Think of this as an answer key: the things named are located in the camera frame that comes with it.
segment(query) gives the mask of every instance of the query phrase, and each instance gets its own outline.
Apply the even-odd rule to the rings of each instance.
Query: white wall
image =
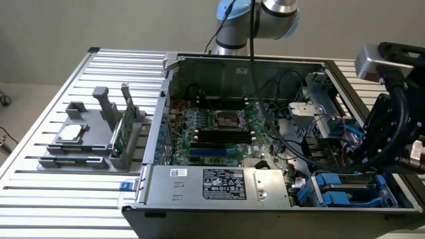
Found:
[[[0,82],[61,84],[91,46],[203,51],[219,0],[0,0]],[[425,0],[300,0],[295,35],[257,54],[354,58],[365,43],[425,46]]]

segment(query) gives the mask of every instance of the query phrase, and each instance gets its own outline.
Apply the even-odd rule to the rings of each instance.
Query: metal frame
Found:
[[[164,79],[164,55],[163,52],[100,49],[97,53],[84,56],[0,168],[0,238],[137,238],[117,209],[117,188],[125,179],[139,178],[141,162],[136,162],[129,173],[120,175],[49,174],[36,170],[37,159],[31,156],[45,152],[44,144],[64,122],[65,113],[57,113],[64,109],[63,103],[80,100],[91,104],[88,98],[95,86],[109,87],[111,101],[116,102],[113,89],[119,89],[123,82],[131,83],[136,105],[148,110],[147,123],[151,123],[152,98],[159,95]],[[281,58],[263,57],[271,60]],[[385,92],[380,84],[356,78],[353,60],[291,59],[313,62],[333,60],[334,67],[348,79],[346,84],[352,85],[368,108],[376,96]],[[143,153],[148,132],[149,127],[145,127],[139,140],[139,153]],[[124,199],[131,198],[135,198],[135,192],[125,192]]]

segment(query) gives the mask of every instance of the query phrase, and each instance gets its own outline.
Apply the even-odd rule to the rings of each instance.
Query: slotted aluminum surface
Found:
[[[164,79],[163,58],[161,52],[111,49],[87,54],[0,168],[0,238],[137,238],[117,209],[119,186],[121,181],[139,176]],[[352,60],[334,61],[370,108],[384,87],[356,78]],[[88,109],[100,109],[91,94],[96,86],[107,86],[109,100],[124,110],[121,83],[129,83],[135,104],[148,113],[131,172],[121,175],[37,172],[37,157],[67,118],[67,103],[83,101]]]

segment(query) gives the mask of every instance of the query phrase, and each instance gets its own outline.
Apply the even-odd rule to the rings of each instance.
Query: power supply label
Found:
[[[244,170],[204,169],[203,196],[215,200],[247,200]]]

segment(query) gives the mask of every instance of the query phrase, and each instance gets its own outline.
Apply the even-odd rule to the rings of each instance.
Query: floor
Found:
[[[12,137],[20,141],[44,108],[51,102],[61,86],[36,84],[0,83],[0,89],[12,98],[8,107],[0,106],[0,126],[7,129]],[[15,148],[15,142],[8,139],[8,145]],[[0,153],[0,166],[7,156]]]

